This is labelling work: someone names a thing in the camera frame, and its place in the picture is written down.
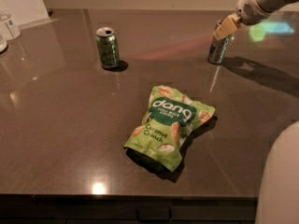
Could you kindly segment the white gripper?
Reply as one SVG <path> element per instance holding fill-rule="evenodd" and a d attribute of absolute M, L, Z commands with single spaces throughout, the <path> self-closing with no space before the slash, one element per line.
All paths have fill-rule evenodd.
<path fill-rule="evenodd" d="M 214 31 L 213 35 L 217 40 L 222 40 L 232 35 L 240 28 L 240 23 L 255 25 L 266 20 L 270 14 L 259 5 L 257 0 L 238 0 L 236 13 L 227 16 Z"/>

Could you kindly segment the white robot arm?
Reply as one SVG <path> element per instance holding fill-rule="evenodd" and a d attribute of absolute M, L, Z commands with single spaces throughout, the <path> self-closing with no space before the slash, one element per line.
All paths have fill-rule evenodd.
<path fill-rule="evenodd" d="M 266 20 L 281 8 L 299 0 L 238 0 L 235 12 L 227 16 L 215 30 L 213 36 L 222 40 L 235 33 L 241 25 L 255 25 Z"/>

